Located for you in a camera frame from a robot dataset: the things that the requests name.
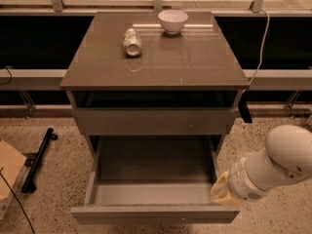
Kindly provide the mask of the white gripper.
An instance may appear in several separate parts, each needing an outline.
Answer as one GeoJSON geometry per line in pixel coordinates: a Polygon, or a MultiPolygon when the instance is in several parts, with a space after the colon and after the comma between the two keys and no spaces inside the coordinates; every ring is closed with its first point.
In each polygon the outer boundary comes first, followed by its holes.
{"type": "Polygon", "coordinates": [[[238,206],[238,199],[255,202],[268,195],[250,179],[246,169],[246,158],[234,163],[229,172],[223,172],[214,183],[210,196],[214,203],[222,206],[238,206]]]}

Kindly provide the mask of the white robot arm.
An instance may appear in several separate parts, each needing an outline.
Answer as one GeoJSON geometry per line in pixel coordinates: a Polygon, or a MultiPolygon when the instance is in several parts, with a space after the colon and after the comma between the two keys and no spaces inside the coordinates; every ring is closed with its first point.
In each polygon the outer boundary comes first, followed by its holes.
{"type": "Polygon", "coordinates": [[[258,201],[275,187],[293,185],[312,177],[312,133],[298,126],[274,128],[265,147],[243,157],[221,174],[210,195],[220,205],[239,200],[258,201]]]}

